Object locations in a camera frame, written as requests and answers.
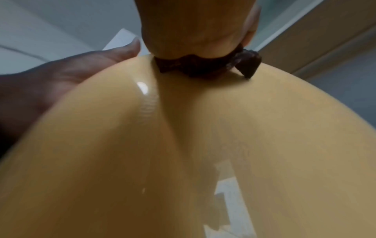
skin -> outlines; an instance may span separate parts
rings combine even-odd
[[[28,71],[0,75],[0,131],[17,140],[66,93],[94,74],[136,57],[138,39],[129,45],[51,61]]]

yellow glossy surface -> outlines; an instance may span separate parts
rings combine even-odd
[[[271,66],[200,80],[138,57],[8,154],[0,237],[374,237],[375,145],[356,114]]]

